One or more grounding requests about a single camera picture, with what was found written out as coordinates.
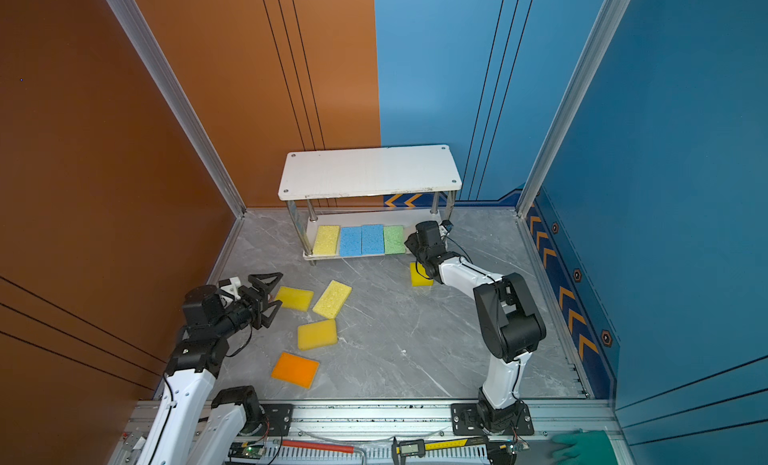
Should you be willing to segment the green cellulose sponge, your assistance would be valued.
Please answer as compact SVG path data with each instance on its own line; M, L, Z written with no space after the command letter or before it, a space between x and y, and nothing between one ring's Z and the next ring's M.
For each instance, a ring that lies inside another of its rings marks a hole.
M400 255L407 252L403 226L385 226L383 228L383 237L386 255Z

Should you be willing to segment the yellow cellulose sponge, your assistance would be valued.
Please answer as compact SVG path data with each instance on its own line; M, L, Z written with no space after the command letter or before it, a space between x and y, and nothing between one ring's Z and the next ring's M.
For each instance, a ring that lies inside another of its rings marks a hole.
M341 227L338 225L321 225L317 228L313 255L332 257L338 255Z
M312 311L325 319L335 319L352 292L348 285L332 280Z

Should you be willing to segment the blue cellulose sponge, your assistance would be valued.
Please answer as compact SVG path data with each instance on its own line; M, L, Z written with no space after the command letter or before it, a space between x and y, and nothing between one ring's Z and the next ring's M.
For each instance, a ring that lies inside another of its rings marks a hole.
M358 257L362 255L362 228L342 227L339 240L339 255L341 257Z
M364 225L361 227L361 254L363 256L385 254L383 225Z

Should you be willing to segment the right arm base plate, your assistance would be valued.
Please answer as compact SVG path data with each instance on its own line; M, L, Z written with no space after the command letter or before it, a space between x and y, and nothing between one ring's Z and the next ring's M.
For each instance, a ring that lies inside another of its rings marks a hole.
M533 436L533 419L528 405L518 400L503 409L487 403L454 403L451 405L453 433L456 436L505 435Z

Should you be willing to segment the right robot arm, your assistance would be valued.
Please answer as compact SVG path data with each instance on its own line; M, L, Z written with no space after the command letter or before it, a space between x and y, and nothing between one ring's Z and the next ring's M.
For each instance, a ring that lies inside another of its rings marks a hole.
M476 413L491 434L534 434L532 417L520 396L527 362L546 337L546 325L525 278L487 271L447 248L451 223L423 221L405 240L425 276L474 300L483 342L490 353Z

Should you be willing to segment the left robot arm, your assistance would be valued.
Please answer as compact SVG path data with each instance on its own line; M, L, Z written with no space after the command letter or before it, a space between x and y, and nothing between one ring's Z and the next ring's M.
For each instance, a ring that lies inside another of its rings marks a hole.
M229 338L271 326L282 302L272 298L280 272L250 274L196 287L184 297L186 337L174 348L164 375L160 406L138 458L140 464L222 464L239 435L266 438L271 424L252 386L214 397L208 424L196 436L204 405L223 362Z

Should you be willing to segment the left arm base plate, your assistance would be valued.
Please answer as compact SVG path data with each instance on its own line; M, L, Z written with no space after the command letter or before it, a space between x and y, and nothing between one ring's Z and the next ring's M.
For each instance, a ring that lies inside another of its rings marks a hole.
M239 437L261 439L264 437L286 437L290 432L293 406L288 403L260 404L253 419L246 416L246 424L238 433Z

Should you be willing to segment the thick yellow foam sponge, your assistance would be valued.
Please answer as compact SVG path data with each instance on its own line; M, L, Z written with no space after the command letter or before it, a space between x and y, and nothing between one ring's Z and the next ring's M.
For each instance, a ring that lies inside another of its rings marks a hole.
M434 283L434 280L427 276L424 267L418 262L410 264L410 280L413 287L429 287Z

